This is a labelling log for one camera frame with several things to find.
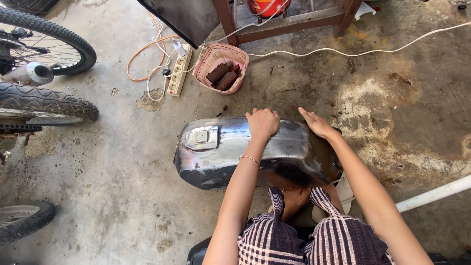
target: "gold bangle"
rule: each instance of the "gold bangle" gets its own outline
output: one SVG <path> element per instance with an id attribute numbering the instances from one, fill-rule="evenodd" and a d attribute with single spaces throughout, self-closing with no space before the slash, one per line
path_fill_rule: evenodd
<path id="1" fill-rule="evenodd" d="M 259 168 L 260 168 L 260 164 L 259 164 L 255 159 L 253 159 L 252 157 L 248 157 L 248 156 L 241 155 L 241 156 L 239 156 L 239 161 L 240 161 L 242 158 L 244 158 L 244 157 L 252 159 L 255 163 L 257 163 L 257 165 L 258 165 Z"/>

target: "orange cable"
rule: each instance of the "orange cable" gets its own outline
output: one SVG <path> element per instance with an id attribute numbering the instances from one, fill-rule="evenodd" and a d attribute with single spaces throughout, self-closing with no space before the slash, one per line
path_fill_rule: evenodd
<path id="1" fill-rule="evenodd" d="M 160 31 L 160 27 L 159 27 L 159 24 L 157 23 L 157 21 L 155 20 L 154 16 L 151 14 L 152 16 L 152 19 L 154 20 L 155 22 L 155 25 L 157 26 L 157 29 Z M 136 82 L 139 82 L 139 81 L 144 81 L 144 80 L 147 80 L 148 76 L 147 77 L 144 77 L 142 79 L 134 79 L 131 77 L 131 75 L 129 74 L 129 66 L 131 65 L 131 62 L 134 60 L 134 58 L 136 58 L 137 55 L 139 55 L 139 53 L 141 53 L 143 50 L 147 49 L 149 46 L 151 46 L 152 44 L 157 44 L 157 42 L 159 41 L 163 41 L 163 40 L 166 40 L 166 39 L 169 39 L 169 38 L 173 38 L 173 37 L 177 37 L 178 35 L 173 35 L 173 36 L 169 36 L 169 37 L 165 37 L 165 38 L 162 38 L 162 34 L 159 35 L 161 37 L 161 39 L 157 40 L 157 41 L 153 41 L 149 44 L 147 44 L 146 46 L 144 46 L 143 48 L 141 48 L 138 52 L 136 52 L 132 57 L 131 59 L 129 60 L 128 62 L 128 65 L 126 66 L 126 73 L 128 74 L 128 77 L 129 79 L 131 79 L 132 81 L 136 81 Z M 159 66 L 162 65 L 163 63 L 163 60 L 165 59 L 165 53 L 163 54 L 162 56 L 162 60 L 160 61 L 160 64 Z M 155 72 L 157 72 L 157 69 L 152 71 L 151 72 L 151 76 L 155 74 Z"/>

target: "pink plastic basket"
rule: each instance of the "pink plastic basket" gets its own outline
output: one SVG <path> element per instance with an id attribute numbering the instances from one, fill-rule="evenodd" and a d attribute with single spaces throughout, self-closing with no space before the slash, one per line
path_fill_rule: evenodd
<path id="1" fill-rule="evenodd" d="M 219 64 L 225 64 L 228 61 L 232 61 L 234 65 L 239 65 L 242 72 L 230 89 L 219 91 L 211 86 L 211 82 L 206 78 L 206 76 L 212 70 L 216 69 Z M 236 93 L 241 87 L 248 64 L 249 55 L 245 51 L 232 45 L 213 43 L 204 50 L 203 54 L 196 62 L 193 76 L 203 86 L 214 90 L 221 95 L 230 95 Z"/>

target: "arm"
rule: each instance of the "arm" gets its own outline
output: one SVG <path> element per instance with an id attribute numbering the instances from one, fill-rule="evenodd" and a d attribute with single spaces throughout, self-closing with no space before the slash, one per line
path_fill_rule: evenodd
<path id="1" fill-rule="evenodd" d="M 353 194 L 375 234 L 389 246 L 398 265 L 433 264 L 402 219 L 387 191 L 353 152 L 342 135 L 323 118 L 299 108 L 311 130 L 329 141 L 349 180 Z"/>
<path id="2" fill-rule="evenodd" d="M 278 130 L 280 117 L 269 108 L 253 109 L 252 115 L 246 113 L 252 136 L 244 157 L 232 174 L 226 194 L 219 211 L 218 223 L 204 256 L 203 265 L 236 265 L 239 248 L 237 237 L 247 224 L 250 204 L 255 192 L 255 183 L 263 150 L 270 136 Z"/>

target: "striped shorts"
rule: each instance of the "striped shorts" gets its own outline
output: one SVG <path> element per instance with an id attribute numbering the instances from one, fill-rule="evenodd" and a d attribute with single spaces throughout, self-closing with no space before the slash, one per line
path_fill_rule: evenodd
<path id="1" fill-rule="evenodd" d="M 310 199 L 325 211 L 307 242 L 281 222 L 284 202 L 278 188 L 270 188 L 273 213 L 251 218 L 238 238 L 240 265 L 389 265 L 394 264 L 388 245 L 375 236 L 373 227 L 342 215 L 321 188 Z"/>

